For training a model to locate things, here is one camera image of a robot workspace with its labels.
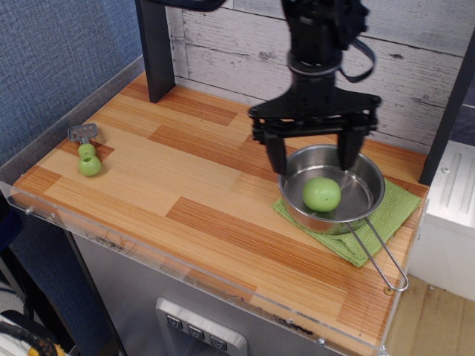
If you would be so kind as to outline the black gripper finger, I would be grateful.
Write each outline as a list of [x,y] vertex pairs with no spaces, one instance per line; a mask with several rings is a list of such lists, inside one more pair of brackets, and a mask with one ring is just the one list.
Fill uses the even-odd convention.
[[273,171],[279,175],[286,174],[286,147],[284,139],[276,135],[266,135],[266,152]]
[[365,136],[366,130],[341,131],[338,133],[338,160],[343,171],[354,166]]

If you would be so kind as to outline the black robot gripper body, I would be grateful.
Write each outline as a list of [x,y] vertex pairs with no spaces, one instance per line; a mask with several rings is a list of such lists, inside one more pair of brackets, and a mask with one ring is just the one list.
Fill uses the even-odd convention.
[[253,139],[269,144],[272,137],[338,134],[340,145],[361,145],[377,126],[381,98],[340,89],[335,84],[338,65],[291,64],[292,84],[281,96],[252,107]]

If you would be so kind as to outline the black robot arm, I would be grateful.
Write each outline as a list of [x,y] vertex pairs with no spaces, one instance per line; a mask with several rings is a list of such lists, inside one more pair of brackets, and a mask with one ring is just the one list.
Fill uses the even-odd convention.
[[344,51],[362,52],[371,62],[374,52],[358,39],[366,31],[369,10],[360,1],[282,1],[290,31],[287,65],[292,85],[281,96],[249,109],[254,140],[266,146],[275,173],[286,175],[290,137],[335,134],[342,170],[354,166],[364,138],[377,128],[381,98],[340,89]]

